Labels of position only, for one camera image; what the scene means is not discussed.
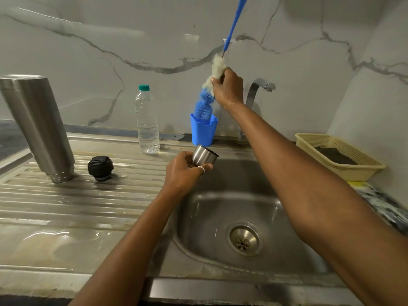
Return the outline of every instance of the black lid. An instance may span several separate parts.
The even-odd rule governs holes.
[[[88,163],[88,173],[97,181],[105,181],[110,178],[113,170],[113,162],[108,156],[93,157]]]

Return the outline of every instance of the green cap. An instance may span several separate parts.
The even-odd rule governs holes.
[[[139,90],[140,91],[149,91],[150,87],[149,87],[149,85],[139,85]]]

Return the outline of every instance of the blue bristles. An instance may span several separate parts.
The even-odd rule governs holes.
[[[212,107],[214,97],[208,92],[207,89],[203,89],[200,92],[200,99],[197,101],[193,113],[193,117],[201,121],[207,122],[211,119]]]

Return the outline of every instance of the marble wall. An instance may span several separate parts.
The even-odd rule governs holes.
[[[330,126],[387,164],[372,181],[408,208],[408,0],[390,0]]]
[[[238,0],[0,0],[0,73],[48,76],[65,123],[135,128],[138,84],[158,99],[161,131],[189,114]],[[325,133],[385,0],[248,0],[226,54],[244,79],[276,84],[254,109],[293,139]],[[219,135],[237,125],[217,105]],[[0,118],[10,118],[0,99]]]

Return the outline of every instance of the person's left arm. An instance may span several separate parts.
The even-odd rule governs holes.
[[[192,152],[182,151],[167,165],[166,179],[159,194],[69,306],[137,304],[150,257],[172,210],[203,174],[200,167],[188,166],[192,155]],[[213,168],[212,164],[202,166],[206,171]]]

